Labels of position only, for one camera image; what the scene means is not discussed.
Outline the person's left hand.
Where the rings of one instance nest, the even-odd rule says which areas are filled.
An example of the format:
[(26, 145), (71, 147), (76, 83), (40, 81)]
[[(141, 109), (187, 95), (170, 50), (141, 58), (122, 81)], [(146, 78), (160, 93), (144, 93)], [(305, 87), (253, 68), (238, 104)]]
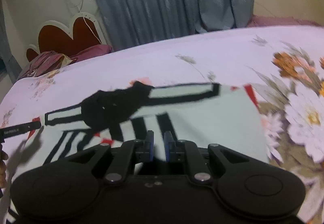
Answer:
[(7, 184), (7, 175), (6, 175), (6, 161), (8, 160), (8, 155), (6, 152), (1, 150), (1, 160), (0, 160), (0, 188), (5, 188)]

